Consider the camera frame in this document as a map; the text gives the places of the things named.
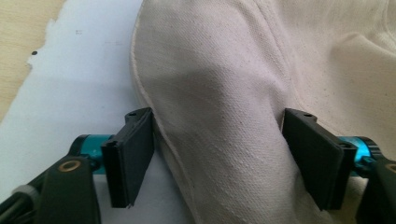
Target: white surface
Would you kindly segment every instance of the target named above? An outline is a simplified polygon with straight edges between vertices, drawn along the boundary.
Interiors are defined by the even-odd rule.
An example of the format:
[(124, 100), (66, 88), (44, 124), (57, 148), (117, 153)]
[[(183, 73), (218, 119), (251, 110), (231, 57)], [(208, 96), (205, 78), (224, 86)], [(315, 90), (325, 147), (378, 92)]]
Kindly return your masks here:
[[(0, 201), (64, 156), (84, 133), (116, 133), (139, 107), (129, 71), (141, 1), (68, 0), (0, 127)], [(95, 177), (103, 223), (188, 223), (189, 213), (156, 153), (131, 209), (110, 209)]]

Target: black handle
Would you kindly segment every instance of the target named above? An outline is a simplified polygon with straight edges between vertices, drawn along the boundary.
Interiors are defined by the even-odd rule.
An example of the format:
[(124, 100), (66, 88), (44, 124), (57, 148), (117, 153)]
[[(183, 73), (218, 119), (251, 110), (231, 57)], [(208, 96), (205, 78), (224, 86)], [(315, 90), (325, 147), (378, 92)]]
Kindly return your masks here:
[(396, 223), (396, 161), (384, 158), (375, 163), (357, 221), (359, 224)]
[(92, 170), (87, 159), (65, 156), (47, 170), (35, 223), (100, 223)]

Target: table surface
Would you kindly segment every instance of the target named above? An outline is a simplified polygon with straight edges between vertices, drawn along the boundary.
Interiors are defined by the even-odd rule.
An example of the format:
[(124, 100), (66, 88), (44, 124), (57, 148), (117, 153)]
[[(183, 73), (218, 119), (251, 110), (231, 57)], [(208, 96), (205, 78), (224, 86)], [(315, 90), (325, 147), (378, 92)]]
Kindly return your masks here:
[(64, 0), (0, 1), (0, 121), (30, 72), (33, 51), (43, 46), (47, 23), (57, 19)]

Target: metal screw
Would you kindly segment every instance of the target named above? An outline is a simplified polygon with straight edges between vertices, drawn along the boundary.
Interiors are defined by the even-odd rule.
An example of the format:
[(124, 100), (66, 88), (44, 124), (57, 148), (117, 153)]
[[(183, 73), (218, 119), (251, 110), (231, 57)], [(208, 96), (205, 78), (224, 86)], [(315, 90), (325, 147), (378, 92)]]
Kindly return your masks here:
[(58, 170), (60, 172), (70, 172), (76, 170), (80, 165), (81, 161), (66, 161), (58, 167)]

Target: black clamp jaw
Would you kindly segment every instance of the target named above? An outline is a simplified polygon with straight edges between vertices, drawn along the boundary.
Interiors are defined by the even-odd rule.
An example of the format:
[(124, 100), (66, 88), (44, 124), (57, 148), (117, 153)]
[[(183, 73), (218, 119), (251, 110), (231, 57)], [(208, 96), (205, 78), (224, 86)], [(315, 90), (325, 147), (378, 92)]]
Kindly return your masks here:
[[(0, 204), (0, 224), (100, 223), (92, 173), (105, 170), (112, 206), (134, 205), (154, 152), (155, 119), (144, 108), (125, 122), (116, 135), (78, 137), (65, 157)], [(358, 223), (396, 223), (396, 162), (375, 142), (336, 137), (315, 116), (294, 109), (285, 110), (282, 133), (320, 210), (341, 208), (354, 173), (369, 178)]]
[(104, 170), (112, 206), (134, 205), (154, 153), (152, 121), (150, 108), (139, 109), (115, 135), (78, 137), (65, 157), (24, 186), (37, 197), (22, 190), (0, 204), (0, 223), (101, 223), (92, 173)]
[(304, 111), (286, 109), (282, 133), (320, 210), (340, 209), (349, 176), (369, 178), (360, 224), (396, 223), (396, 162), (366, 137), (336, 137)]

